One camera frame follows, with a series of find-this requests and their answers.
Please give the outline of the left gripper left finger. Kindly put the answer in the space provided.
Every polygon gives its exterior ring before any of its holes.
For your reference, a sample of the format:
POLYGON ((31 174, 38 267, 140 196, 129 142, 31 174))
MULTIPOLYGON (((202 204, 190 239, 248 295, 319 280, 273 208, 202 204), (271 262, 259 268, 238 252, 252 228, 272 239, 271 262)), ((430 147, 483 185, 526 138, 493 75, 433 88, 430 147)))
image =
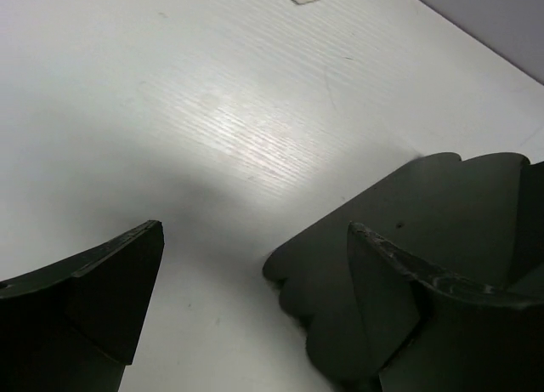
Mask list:
POLYGON ((147 221, 84 252, 1 283, 3 391, 117 391, 162 261, 147 221))

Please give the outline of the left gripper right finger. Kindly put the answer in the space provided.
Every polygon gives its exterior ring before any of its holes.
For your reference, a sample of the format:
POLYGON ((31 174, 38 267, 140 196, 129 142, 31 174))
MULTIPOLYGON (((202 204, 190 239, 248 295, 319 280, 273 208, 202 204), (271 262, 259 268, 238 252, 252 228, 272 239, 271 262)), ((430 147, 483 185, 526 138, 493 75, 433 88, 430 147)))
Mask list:
POLYGON ((382 391, 540 391, 543 270, 507 288, 460 276, 348 227, 348 266, 382 391))

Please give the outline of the black drawer cabinet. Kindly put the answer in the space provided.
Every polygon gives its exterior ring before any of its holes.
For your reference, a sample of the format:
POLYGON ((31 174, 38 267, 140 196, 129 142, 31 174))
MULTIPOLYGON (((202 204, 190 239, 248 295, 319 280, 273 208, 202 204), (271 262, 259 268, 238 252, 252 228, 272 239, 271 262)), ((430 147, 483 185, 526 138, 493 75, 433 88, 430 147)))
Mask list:
POLYGON ((339 391, 382 391, 365 374, 366 341, 348 262, 359 223, 406 252, 507 288, 543 270, 543 166, 517 153, 406 163, 276 248, 263 276, 306 332, 314 368, 339 391))

